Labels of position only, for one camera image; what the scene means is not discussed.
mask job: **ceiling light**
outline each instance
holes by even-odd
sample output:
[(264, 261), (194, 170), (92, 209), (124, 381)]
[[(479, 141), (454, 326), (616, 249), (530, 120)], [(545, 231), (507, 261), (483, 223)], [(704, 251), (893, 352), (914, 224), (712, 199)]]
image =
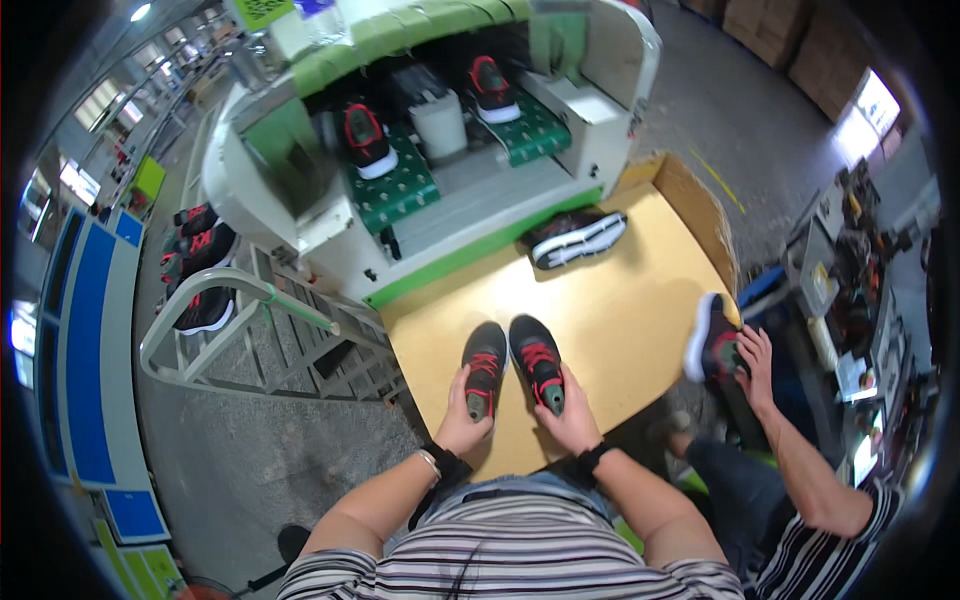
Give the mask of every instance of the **ceiling light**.
[(139, 21), (140, 19), (143, 18), (143, 16), (147, 13), (149, 9), (150, 9), (150, 3), (148, 2), (147, 4), (137, 9), (136, 11), (133, 11), (133, 14), (130, 17), (130, 21), (131, 22)]

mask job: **forearm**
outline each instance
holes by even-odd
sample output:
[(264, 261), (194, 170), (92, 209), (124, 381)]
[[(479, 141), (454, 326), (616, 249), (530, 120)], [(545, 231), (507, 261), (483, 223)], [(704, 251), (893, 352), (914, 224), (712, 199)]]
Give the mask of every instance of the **forearm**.
[(827, 460), (773, 402), (756, 417), (777, 458), (787, 494), (804, 522), (839, 536), (859, 533), (873, 510), (870, 496), (843, 485)]
[(604, 454), (593, 475), (643, 540), (644, 557), (651, 566), (687, 558), (726, 562), (693, 503), (622, 450)]
[(437, 479), (418, 454), (359, 485), (320, 519), (304, 552), (357, 547), (374, 556)]

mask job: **jeans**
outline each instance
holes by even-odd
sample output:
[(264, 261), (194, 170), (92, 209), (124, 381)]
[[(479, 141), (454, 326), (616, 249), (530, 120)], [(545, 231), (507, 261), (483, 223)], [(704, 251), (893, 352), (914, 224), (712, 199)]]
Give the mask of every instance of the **jeans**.
[(438, 512), (449, 510), (463, 503), (464, 497), (469, 494), (491, 490), (557, 496), (585, 506), (607, 521), (612, 520), (607, 501), (597, 490), (585, 490), (573, 485), (560, 475), (549, 471), (538, 471), (530, 475), (503, 475), (489, 481), (466, 484), (460, 488), (446, 491), (434, 499), (433, 504), (423, 514), (421, 522), (428, 521), (432, 515)]
[(707, 484), (713, 535), (745, 580), (747, 570), (759, 568), (769, 553), (768, 531), (779, 527), (790, 509), (783, 478), (770, 465), (714, 439), (690, 443), (686, 461)]

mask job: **yellow floor line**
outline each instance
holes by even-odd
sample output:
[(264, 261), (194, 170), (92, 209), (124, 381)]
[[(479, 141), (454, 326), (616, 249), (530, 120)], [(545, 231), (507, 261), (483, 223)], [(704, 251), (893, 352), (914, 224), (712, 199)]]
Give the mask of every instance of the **yellow floor line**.
[(713, 167), (708, 165), (707, 162), (704, 160), (704, 158), (697, 154), (697, 151), (693, 149), (693, 146), (690, 146), (690, 153), (693, 155), (694, 158), (700, 161), (700, 164), (704, 165), (704, 168), (707, 169), (711, 175), (713, 175), (713, 178), (717, 180), (717, 183), (720, 184), (720, 187), (723, 188), (723, 191), (727, 192), (727, 195), (730, 196), (730, 199), (733, 200), (733, 203), (736, 204), (736, 207), (740, 209), (740, 212), (742, 212), (743, 214), (747, 214), (747, 209), (744, 208), (743, 204), (741, 204), (740, 201), (736, 198), (736, 196), (734, 196), (733, 190), (730, 189), (730, 186), (727, 185), (725, 181), (720, 179), (720, 176), (717, 175), (717, 172), (713, 170)]

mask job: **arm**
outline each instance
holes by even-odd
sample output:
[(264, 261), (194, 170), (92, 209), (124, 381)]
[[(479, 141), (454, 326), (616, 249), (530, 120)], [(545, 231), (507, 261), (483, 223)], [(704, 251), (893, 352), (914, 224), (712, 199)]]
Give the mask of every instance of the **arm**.
[[(590, 412), (587, 395), (573, 373), (564, 374), (564, 411), (555, 417), (536, 407), (540, 422), (574, 456), (603, 441)], [(720, 544), (696, 507), (676, 488), (639, 465), (622, 450), (613, 449), (600, 458), (593, 471), (623, 518), (643, 540), (644, 559), (663, 568), (680, 559), (707, 559), (726, 563)]]
[(773, 346), (766, 331), (744, 326), (737, 334), (738, 350), (752, 377), (734, 374), (760, 421), (777, 457), (787, 493), (807, 526), (843, 538), (853, 538), (866, 527), (874, 500), (865, 492), (837, 480), (833, 469), (813, 445), (777, 408), (770, 382)]
[[(446, 416), (434, 437), (440, 447), (458, 457), (473, 448), (493, 427), (491, 418), (474, 423), (467, 414), (464, 397), (467, 375), (469, 367), (460, 369), (454, 377)], [(414, 512), (436, 481), (436, 471), (422, 456), (408, 457), (334, 504), (314, 527), (300, 555), (352, 548), (381, 558), (384, 542)]]

